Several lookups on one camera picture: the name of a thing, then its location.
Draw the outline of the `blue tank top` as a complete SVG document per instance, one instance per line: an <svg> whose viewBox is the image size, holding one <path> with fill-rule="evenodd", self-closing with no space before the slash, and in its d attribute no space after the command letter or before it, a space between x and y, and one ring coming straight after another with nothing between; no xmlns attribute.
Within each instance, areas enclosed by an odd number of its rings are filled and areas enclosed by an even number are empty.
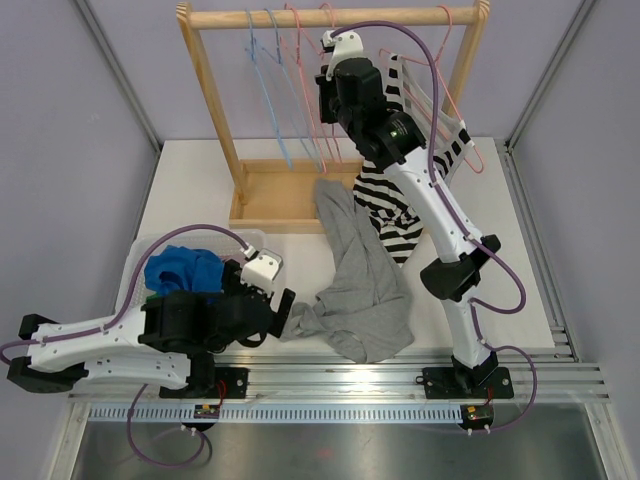
<svg viewBox="0 0 640 480"><path fill-rule="evenodd" d="M168 245L144 268L145 286L158 296L175 291L220 293L224 262L206 249Z"/></svg>

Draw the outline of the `light blue wire hanger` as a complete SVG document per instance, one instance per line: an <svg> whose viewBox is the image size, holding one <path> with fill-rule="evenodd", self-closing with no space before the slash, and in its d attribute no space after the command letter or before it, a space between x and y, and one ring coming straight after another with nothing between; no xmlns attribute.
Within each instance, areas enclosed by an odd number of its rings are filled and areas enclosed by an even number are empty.
<svg viewBox="0 0 640 480"><path fill-rule="evenodd" d="M275 108L271 102L271 97L269 95L269 91L266 85L266 81L264 79L264 76L260 70L260 66L259 66L259 62L258 62L258 55L257 55L257 50L256 50L256 38L255 38L255 34L254 34L254 27L253 27L253 19L252 19L252 15L249 11L248 8L245 9L245 14L247 17L247 22L248 22L248 27L249 27L249 49L248 49L248 54L249 54L249 58L251 60L251 63L253 65L253 68L255 70L257 79L259 81L260 84L260 88L262 91L262 95L264 98L264 102L265 105L269 111L269 118L270 118L270 122L271 122L271 126L273 129L273 132L275 134L275 138L277 140L278 146L280 147L281 153L284 156L286 165L287 165L287 169L288 170L292 170L293 169L293 161L291 158L291 155L284 143L284 140L281 136L280 133L280 129L279 129L279 123L278 123L278 119L276 116L276 111Z"/></svg>

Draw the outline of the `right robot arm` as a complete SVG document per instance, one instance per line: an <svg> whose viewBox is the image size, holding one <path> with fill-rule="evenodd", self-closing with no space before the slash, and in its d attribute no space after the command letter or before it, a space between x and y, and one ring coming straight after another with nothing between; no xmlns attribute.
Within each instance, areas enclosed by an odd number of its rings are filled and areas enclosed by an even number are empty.
<svg viewBox="0 0 640 480"><path fill-rule="evenodd" d="M466 233L457 224L459 206L439 173L428 169L428 144L421 129L388 102L382 75L369 59L325 65L316 83L322 121L341 125L357 151L400 190L431 235L437 258L421 271L420 279L445 310L455 387L463 395L478 395L498 362L478 340L469 300L481 268L501 247L499 239Z"/></svg>

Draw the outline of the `grey tank top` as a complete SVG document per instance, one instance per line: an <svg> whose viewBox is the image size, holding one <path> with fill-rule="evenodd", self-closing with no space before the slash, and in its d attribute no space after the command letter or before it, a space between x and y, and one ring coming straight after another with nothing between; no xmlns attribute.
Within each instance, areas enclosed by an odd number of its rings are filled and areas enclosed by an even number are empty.
<svg viewBox="0 0 640 480"><path fill-rule="evenodd" d="M355 363L387 360L414 342L410 287L351 190L339 181L319 180L314 200L335 274L313 305L293 305L282 337L322 336Z"/></svg>

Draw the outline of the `black white striped tank top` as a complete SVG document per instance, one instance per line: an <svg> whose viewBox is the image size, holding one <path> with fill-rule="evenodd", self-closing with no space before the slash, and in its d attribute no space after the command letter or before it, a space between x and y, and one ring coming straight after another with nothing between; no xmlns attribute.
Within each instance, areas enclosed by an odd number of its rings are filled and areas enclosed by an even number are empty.
<svg viewBox="0 0 640 480"><path fill-rule="evenodd" d="M385 61L385 95L391 106L409 114L425 137L432 126L433 101L413 78L409 59L390 53ZM438 114L434 165L449 183L474 147L458 115ZM366 160L355 179L353 194L368 212L371 224L393 260L403 265L418 245L423 224L399 188Z"/></svg>

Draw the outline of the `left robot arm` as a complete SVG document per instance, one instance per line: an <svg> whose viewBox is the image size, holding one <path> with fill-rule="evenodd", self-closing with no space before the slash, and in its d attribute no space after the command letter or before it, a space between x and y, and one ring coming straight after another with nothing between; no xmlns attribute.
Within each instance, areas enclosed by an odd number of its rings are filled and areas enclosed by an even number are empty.
<svg viewBox="0 0 640 480"><path fill-rule="evenodd" d="M18 343L27 351L9 360L7 378L37 394L114 383L157 386L169 399L222 397L246 375L216 366L216 355L233 343L257 348L280 337L295 299L284 289L273 309L263 289L271 277L252 284L245 279L251 268L230 260L219 292L177 290L111 317L61 324L26 315Z"/></svg>

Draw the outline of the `pink hanger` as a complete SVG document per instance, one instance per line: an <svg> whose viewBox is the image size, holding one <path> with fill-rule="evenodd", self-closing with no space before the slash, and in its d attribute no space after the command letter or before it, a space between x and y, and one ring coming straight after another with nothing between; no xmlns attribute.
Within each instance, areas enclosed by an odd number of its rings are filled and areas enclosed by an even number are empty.
<svg viewBox="0 0 640 480"><path fill-rule="evenodd" d="M302 98L304 99L304 106L306 108L307 117L308 117L308 128L309 133L312 139L313 146L315 148L315 162L318 168L318 171L326 174L327 173L327 156L329 154L332 157L331 147L329 146L328 140L326 138L324 127L320 124L319 115L317 114L314 106L313 106L313 98L311 88L308 84L308 78L305 72L303 58L302 58L302 37L307 38L305 30L300 25L300 19L297 10L293 7L292 4L286 2L284 4L284 9L289 10L295 20L295 32L292 34L293 45L294 45L294 53L292 54L292 58L295 61L295 65L298 71L299 77L299 85L302 92Z"/></svg>
<svg viewBox="0 0 640 480"><path fill-rule="evenodd" d="M336 26L336 15L332 5L329 2L324 2L318 7L318 9L328 11L330 26L334 28ZM306 38L309 45L315 52L315 54L320 58L321 65L324 66L324 60L325 60L324 48L322 46L317 46L315 41L308 34L306 34ZM325 136L325 140L327 141L327 148L331 156L332 162L341 164L343 161L343 158L342 158L339 143L335 136L335 125L331 124L330 127L331 127L331 135Z"/></svg>
<svg viewBox="0 0 640 480"><path fill-rule="evenodd" d="M463 115L457 103L466 85L477 49L482 39L490 13L487 1L476 1L476 21L467 26L458 50L451 77L446 80L440 70L438 78L439 97L433 100L420 86L410 66L423 65L426 61L381 48L378 57L385 73L385 94L391 104L409 114L424 136L432 127L432 108L440 107L436 129L434 162L445 180L449 181L457 168L465 163L476 174L485 169L482 154L471 139Z"/></svg>

